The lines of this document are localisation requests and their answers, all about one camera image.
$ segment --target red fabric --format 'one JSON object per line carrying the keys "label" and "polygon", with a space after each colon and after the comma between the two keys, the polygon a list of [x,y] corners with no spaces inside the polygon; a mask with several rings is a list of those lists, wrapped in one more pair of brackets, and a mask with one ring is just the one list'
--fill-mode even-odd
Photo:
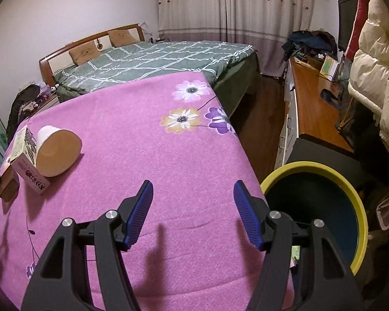
{"label": "red fabric", "polygon": [[349,46],[347,47],[345,57],[353,62],[356,51],[359,50],[359,37],[362,32],[362,28],[367,20],[367,14],[369,11],[370,0],[359,0],[357,6],[356,19],[353,24],[353,32],[350,37]]}

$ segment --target pink tablecloth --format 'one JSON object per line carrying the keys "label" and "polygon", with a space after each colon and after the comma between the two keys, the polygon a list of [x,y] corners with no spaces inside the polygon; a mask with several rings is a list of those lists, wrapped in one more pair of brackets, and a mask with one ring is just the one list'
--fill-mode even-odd
{"label": "pink tablecloth", "polygon": [[[245,310],[262,254],[248,242],[233,185],[242,179],[252,195],[262,193],[202,73],[109,87],[28,121],[33,134],[45,125],[76,132],[82,155],[42,196],[21,180],[11,205],[0,199],[0,285],[18,307],[33,262],[63,218],[94,220],[148,179],[152,206],[123,255],[142,310]],[[91,250],[93,299],[103,308]],[[290,282],[285,306],[292,298]]]}

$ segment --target yellow bucket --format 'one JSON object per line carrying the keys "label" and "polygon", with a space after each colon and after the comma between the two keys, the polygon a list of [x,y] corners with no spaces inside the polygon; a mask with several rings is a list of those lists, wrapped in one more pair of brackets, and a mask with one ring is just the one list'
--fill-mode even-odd
{"label": "yellow bucket", "polygon": [[272,210],[309,223],[320,218],[336,238],[356,274],[367,247],[367,218],[353,186],[334,169],[316,162],[293,162],[273,171],[261,184]]}

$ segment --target yellow flower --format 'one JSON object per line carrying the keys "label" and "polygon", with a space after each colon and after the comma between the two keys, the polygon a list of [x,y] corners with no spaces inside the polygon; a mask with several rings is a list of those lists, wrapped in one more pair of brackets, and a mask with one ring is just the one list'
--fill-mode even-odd
{"label": "yellow flower", "polygon": [[161,126],[167,126],[167,132],[177,134],[183,133],[184,130],[193,131],[202,120],[199,118],[200,111],[196,109],[184,109],[170,111],[170,115],[162,117]]}

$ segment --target wooden cabinet top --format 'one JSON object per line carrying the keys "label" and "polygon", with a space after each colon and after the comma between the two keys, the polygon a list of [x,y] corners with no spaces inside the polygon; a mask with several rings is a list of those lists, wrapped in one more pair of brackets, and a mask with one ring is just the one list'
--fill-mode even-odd
{"label": "wooden cabinet top", "polygon": [[339,111],[320,97],[321,90],[330,89],[332,83],[319,77],[318,71],[297,64],[294,59],[290,61],[297,95],[299,134],[336,150],[353,153],[334,126]]}

